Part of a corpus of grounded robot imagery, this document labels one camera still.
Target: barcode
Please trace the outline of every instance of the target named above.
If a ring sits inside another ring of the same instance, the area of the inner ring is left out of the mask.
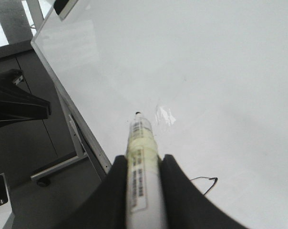
[[[136,206],[136,171],[133,171],[133,194],[132,194],[132,206]]]
[[[133,125],[133,137],[143,136],[143,123],[137,122]]]
[[[135,166],[136,165],[136,158],[134,156],[132,158],[133,158],[133,166]]]
[[[140,165],[142,163],[142,151],[141,151],[141,149],[138,150],[137,156],[138,156],[137,164]]]
[[[144,192],[143,192],[143,170],[141,168],[138,170],[138,174],[139,174],[139,196],[142,197],[144,195]]]

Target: whiteboard marker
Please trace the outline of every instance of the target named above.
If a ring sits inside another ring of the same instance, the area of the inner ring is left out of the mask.
[[[130,124],[126,157],[126,228],[168,228],[159,173],[161,160],[151,124],[140,112]]]

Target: white whiteboard surface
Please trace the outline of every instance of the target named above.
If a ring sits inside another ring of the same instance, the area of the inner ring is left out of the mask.
[[[288,229],[288,1],[80,0],[34,42],[111,162],[140,111],[225,213]]]

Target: caster wheel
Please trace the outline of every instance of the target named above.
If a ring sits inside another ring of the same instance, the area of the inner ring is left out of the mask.
[[[50,180],[46,177],[42,177],[37,181],[37,185],[39,185],[40,187],[47,187],[50,185]]]

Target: label on marker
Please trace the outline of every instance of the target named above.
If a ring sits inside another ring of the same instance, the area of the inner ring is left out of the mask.
[[[131,137],[132,139],[143,137],[143,123],[142,122],[136,122],[132,126],[132,132]]]
[[[139,211],[147,207],[147,194],[146,194],[146,179],[144,174],[144,152],[138,149],[132,153],[131,164],[132,175],[132,198],[131,212]]]

